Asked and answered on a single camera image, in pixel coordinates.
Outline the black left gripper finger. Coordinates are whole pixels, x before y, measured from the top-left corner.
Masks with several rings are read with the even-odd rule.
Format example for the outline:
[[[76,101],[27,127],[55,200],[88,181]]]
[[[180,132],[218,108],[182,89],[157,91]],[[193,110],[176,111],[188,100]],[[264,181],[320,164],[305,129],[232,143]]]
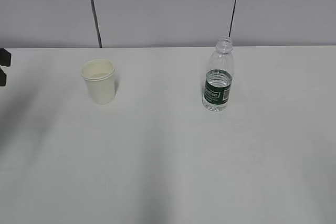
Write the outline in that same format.
[[[6,86],[7,75],[6,73],[0,68],[0,87]]]
[[[0,49],[0,65],[11,66],[12,54],[4,48]]]

